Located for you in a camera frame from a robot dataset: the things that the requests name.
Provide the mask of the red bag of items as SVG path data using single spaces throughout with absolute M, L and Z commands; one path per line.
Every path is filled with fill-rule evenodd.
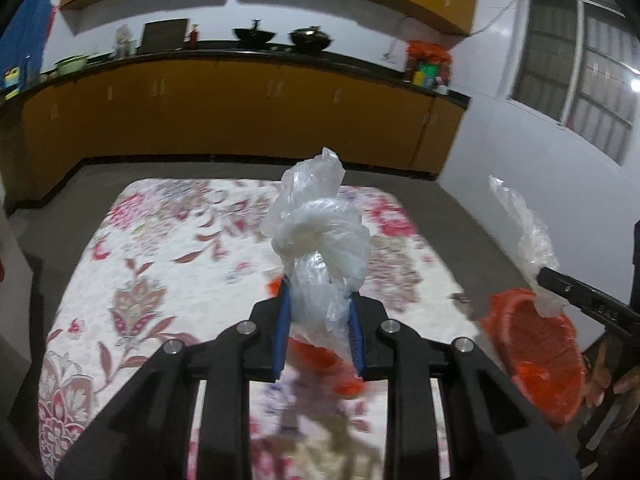
M 410 40 L 404 81 L 424 89 L 448 86 L 452 56 L 440 44 Z

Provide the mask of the blue hanging cloth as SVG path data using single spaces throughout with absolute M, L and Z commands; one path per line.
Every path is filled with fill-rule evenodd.
M 23 0 L 1 35 L 1 95 L 4 72 L 21 69 L 21 89 L 38 77 L 54 17 L 51 0 Z

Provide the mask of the dark cutting board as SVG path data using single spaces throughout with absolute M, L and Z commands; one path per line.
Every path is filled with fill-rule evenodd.
M 187 18 L 163 20 L 146 23 L 137 54 L 177 51 L 183 48 L 186 40 Z

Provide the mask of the glass jar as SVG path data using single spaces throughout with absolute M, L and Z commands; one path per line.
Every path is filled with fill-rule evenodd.
M 119 26 L 115 32 L 114 58 L 129 58 L 136 52 L 136 40 L 127 25 Z

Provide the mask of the black wok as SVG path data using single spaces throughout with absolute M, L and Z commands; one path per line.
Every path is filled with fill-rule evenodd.
M 241 44 L 246 46 L 261 47 L 269 44 L 276 36 L 275 32 L 260 28 L 260 19 L 254 18 L 250 27 L 235 27 L 234 36 Z
M 332 38 L 322 32 L 319 26 L 294 29 L 288 36 L 293 46 L 299 51 L 321 52 L 332 44 Z

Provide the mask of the white cup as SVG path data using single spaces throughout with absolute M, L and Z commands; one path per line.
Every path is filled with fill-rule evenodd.
M 446 84 L 439 84 L 436 88 L 436 92 L 441 96 L 446 96 L 449 93 L 449 87 Z

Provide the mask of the black wok right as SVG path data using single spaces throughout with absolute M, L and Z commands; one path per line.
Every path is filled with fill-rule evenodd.
M 294 29 L 288 36 L 293 46 L 299 51 L 321 52 L 332 44 L 332 38 L 322 32 L 319 26 Z

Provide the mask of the floral tablecloth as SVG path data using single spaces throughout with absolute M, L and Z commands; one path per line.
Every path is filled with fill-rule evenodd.
M 272 297 L 282 264 L 260 226 L 276 182 L 145 179 L 116 198 L 64 292 L 38 385 L 39 453 L 55 471 L 72 443 L 164 341 L 197 344 Z M 393 195 L 343 186 L 371 235 L 362 293 L 424 338 L 476 338 L 461 287 Z M 377 479 L 386 387 L 326 359 L 290 361 L 250 387 L 258 479 Z

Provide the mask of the yellow container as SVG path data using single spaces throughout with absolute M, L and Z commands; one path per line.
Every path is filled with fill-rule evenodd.
M 4 93 L 18 91 L 21 88 L 21 82 L 21 69 L 19 67 L 8 68 L 4 72 L 2 91 Z

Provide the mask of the knotted white plastic bag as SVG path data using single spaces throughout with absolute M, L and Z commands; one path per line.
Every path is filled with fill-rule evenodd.
M 295 339 L 350 358 L 350 297 L 363 285 L 371 235 L 358 208 L 340 195 L 345 170 L 324 148 L 286 170 L 260 230 L 288 284 Z

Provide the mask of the black wok left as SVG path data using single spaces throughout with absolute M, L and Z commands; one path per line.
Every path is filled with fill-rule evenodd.
M 250 27 L 235 27 L 234 36 L 241 44 L 246 46 L 261 47 L 269 44 L 276 36 L 275 32 L 260 28 L 260 19 L 254 18 Z

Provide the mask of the thin clear plastic bag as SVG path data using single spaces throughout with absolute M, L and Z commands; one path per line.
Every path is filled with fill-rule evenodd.
M 489 176 L 489 188 L 506 214 L 518 228 L 518 268 L 534 292 L 534 307 L 542 318 L 556 318 L 563 313 L 567 302 L 538 284 L 537 278 L 543 268 L 558 270 L 547 225 L 535 211 L 527 207 L 525 198 L 509 188 L 503 180 Z

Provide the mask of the red bottle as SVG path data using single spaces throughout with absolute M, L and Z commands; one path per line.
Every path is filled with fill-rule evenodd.
M 193 24 L 189 32 L 188 47 L 196 49 L 198 47 L 198 25 Z

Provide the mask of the window with grille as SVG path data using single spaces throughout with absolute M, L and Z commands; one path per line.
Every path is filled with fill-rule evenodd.
M 508 99 L 616 164 L 639 114 L 639 39 L 613 0 L 521 0 Z

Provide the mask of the lower wooden kitchen cabinets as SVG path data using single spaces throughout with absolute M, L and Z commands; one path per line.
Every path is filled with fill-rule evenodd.
M 437 176 L 471 100 L 326 54 L 185 50 L 58 76 L 1 107 L 7 205 L 95 160 L 305 159 Z

